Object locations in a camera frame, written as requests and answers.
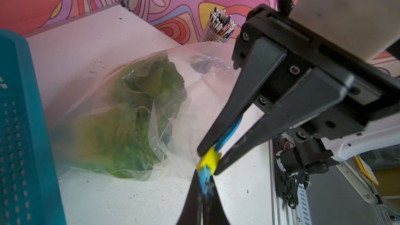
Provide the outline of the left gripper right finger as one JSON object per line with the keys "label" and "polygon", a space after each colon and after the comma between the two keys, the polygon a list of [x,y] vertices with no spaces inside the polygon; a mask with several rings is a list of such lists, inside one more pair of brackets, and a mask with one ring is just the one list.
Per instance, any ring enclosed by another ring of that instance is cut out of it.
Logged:
{"label": "left gripper right finger", "polygon": [[202,194],[203,225],[230,225],[224,212],[213,176],[205,183]]}

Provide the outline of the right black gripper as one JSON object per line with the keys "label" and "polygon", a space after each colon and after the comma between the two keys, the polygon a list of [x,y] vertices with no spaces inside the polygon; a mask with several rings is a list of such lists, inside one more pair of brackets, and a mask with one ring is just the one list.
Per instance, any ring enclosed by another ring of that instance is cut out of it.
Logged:
{"label": "right black gripper", "polygon": [[400,83],[266,5],[251,10],[232,56],[238,80],[197,148],[202,157],[251,106],[264,115],[215,174],[283,132],[335,140],[400,111]]}

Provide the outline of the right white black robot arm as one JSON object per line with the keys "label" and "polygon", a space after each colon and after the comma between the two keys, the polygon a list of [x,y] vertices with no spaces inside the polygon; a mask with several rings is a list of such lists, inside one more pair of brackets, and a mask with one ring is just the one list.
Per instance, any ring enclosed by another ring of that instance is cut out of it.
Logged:
{"label": "right white black robot arm", "polygon": [[400,82],[370,65],[400,56],[400,0],[278,0],[251,10],[232,60],[240,70],[227,104],[197,148],[203,157],[252,104],[263,116],[222,157],[215,174],[273,141],[277,193],[291,208],[311,174],[396,140],[363,135],[400,112]]}

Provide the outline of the green chinese cabbage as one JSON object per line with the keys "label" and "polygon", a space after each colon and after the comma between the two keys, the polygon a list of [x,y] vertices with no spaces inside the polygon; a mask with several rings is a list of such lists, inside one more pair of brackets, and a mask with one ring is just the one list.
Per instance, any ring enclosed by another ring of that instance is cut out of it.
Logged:
{"label": "green chinese cabbage", "polygon": [[122,65],[77,102],[50,132],[60,168],[147,180],[165,156],[157,139],[171,137],[187,94],[167,52]]}

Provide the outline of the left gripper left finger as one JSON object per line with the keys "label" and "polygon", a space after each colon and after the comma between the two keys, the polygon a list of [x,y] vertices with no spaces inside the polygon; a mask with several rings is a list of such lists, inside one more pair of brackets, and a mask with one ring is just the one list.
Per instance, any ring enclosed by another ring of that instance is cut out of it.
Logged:
{"label": "left gripper left finger", "polygon": [[176,225],[200,225],[202,222],[202,192],[199,173],[195,170],[191,185]]}

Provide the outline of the clear blue zip-top bag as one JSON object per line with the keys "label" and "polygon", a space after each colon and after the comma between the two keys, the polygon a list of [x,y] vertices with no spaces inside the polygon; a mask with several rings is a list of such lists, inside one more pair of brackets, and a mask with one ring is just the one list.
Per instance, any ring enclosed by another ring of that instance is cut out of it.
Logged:
{"label": "clear blue zip-top bag", "polygon": [[52,125],[57,175],[191,179],[196,149],[240,74],[233,50],[230,43],[182,45],[101,76]]}

